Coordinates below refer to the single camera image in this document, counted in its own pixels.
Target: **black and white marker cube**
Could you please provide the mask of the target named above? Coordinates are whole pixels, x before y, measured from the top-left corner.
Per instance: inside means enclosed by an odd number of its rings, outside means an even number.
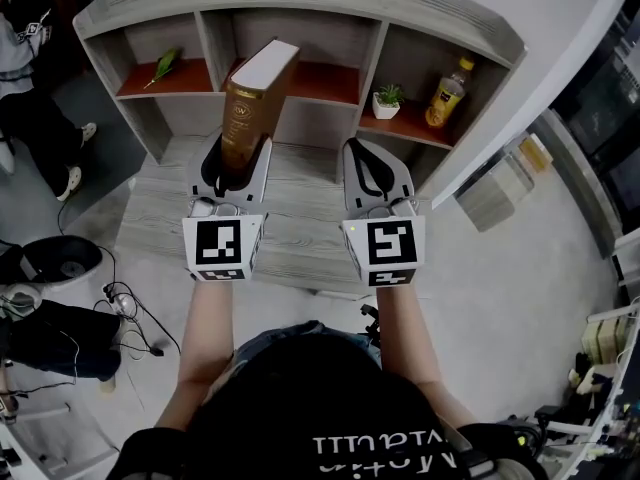
[[[29,23],[24,33],[28,36],[34,36],[40,30],[40,23]]]
[[[182,219],[189,270],[202,281],[250,279],[263,222],[262,215]]]
[[[409,284],[424,264],[424,216],[346,220],[342,227],[358,276],[368,286]]]

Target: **person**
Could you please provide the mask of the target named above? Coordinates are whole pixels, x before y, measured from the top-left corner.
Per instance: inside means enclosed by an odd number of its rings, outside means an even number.
[[[5,139],[16,137],[27,145],[54,195],[66,201],[80,185],[82,171],[75,164],[97,126],[77,129],[48,95],[34,88],[31,61],[50,35],[50,28],[41,26],[18,37],[0,12],[0,129]]]
[[[381,363],[369,337],[316,321],[234,354],[232,298],[229,283],[196,283],[175,391],[108,480],[469,478],[451,436],[515,472],[500,478],[546,478],[510,427],[447,391],[412,286],[377,291]]]

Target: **bottle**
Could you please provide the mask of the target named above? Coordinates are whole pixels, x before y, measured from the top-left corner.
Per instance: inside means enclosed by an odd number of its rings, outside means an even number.
[[[449,76],[442,77],[438,90],[431,98],[429,108],[424,114],[427,124],[431,128],[442,128],[447,123],[451,112],[466,93],[466,86],[469,85],[473,66],[473,60],[469,57],[462,57],[459,69]]]

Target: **potted plant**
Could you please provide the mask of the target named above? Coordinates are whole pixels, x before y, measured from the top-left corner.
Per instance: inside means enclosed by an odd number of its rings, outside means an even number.
[[[400,110],[404,93],[399,85],[386,85],[373,93],[373,113],[377,119],[391,119]]]

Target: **white wall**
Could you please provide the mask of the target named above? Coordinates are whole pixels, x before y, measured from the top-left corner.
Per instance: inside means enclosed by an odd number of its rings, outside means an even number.
[[[624,0],[474,0],[504,16],[529,51],[493,105],[429,180],[434,206],[522,132],[575,75]]]

